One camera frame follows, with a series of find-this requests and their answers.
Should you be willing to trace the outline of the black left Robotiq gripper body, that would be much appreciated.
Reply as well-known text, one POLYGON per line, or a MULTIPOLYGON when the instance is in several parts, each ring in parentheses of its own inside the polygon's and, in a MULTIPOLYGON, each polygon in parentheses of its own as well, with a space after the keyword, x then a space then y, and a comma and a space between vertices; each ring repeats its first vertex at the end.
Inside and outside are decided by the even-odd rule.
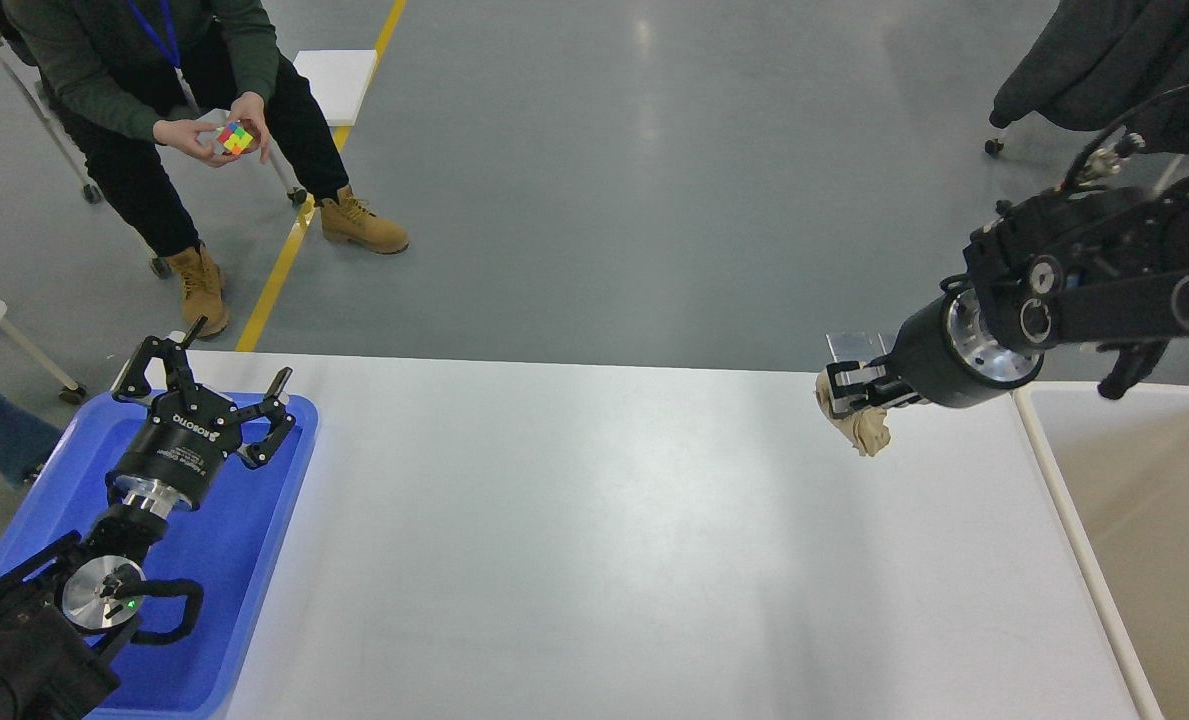
POLYGON ((155 396, 147 421, 106 474, 111 501, 141 495, 174 510, 201 509, 225 460, 241 446, 235 413, 237 402, 213 389, 155 396))

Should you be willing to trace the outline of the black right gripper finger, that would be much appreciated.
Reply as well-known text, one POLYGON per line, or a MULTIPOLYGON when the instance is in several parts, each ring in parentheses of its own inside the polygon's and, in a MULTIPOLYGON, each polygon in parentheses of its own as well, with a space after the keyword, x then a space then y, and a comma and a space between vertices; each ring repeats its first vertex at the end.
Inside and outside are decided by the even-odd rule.
POLYGON ((863 386, 867 408, 885 410, 927 404, 927 398, 910 386, 863 386))
POLYGON ((838 419, 867 408, 863 386, 900 386, 900 377, 891 372, 888 356, 877 356, 870 365, 828 364, 824 372, 830 378, 831 413, 838 419))

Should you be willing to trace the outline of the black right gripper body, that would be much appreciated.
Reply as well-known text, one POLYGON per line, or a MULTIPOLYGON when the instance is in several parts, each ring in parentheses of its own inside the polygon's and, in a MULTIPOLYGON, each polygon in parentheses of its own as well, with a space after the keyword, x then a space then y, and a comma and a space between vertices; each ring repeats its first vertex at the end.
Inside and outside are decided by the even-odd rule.
POLYGON ((1034 381, 1042 354, 1009 350, 990 333, 973 288, 911 315, 886 356, 887 377, 924 402, 971 408, 1034 381))

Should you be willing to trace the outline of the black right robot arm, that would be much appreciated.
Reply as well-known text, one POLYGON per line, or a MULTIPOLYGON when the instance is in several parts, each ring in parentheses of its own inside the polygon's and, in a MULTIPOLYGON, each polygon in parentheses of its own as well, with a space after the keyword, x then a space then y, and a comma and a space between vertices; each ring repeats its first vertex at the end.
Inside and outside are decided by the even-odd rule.
POLYGON ((828 419, 983 404, 1033 383, 1046 352, 1064 345, 1116 354, 1097 386, 1103 398, 1146 379, 1175 337, 1189 337, 1189 177, 1162 191, 1103 178, 1144 147, 1130 120, 1187 97, 1189 83, 1122 110, 1056 187, 998 204, 970 234, 964 272, 943 278, 894 342, 823 370, 828 419))

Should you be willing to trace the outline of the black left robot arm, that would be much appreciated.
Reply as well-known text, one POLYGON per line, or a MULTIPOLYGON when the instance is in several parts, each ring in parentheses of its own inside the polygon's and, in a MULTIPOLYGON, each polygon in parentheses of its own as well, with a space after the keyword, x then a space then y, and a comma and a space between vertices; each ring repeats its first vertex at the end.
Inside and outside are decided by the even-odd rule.
POLYGON ((209 716, 233 687, 317 429, 145 337, 0 539, 0 719, 209 716))

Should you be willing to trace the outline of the person's right hand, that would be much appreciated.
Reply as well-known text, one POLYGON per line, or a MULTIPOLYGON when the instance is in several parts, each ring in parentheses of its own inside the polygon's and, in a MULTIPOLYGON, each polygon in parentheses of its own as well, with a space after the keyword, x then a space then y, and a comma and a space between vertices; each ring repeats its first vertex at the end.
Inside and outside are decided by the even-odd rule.
POLYGON ((227 154, 224 150, 216 150, 218 131, 216 124, 197 119, 161 119, 152 124, 155 143, 183 152, 191 159, 205 163, 207 168, 224 168, 241 159, 241 154, 227 154))

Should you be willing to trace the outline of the person's left hand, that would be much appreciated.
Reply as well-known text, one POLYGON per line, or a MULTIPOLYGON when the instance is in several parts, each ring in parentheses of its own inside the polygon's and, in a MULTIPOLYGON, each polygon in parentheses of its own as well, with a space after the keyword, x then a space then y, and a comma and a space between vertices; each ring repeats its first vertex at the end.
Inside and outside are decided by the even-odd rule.
POLYGON ((262 165, 266 165, 270 159, 270 131, 266 124, 265 116, 265 101, 256 91, 243 91, 232 105, 229 105, 229 113, 225 124, 243 124, 246 131, 254 135, 254 145, 250 145, 249 150, 254 149, 259 152, 259 160, 262 165))

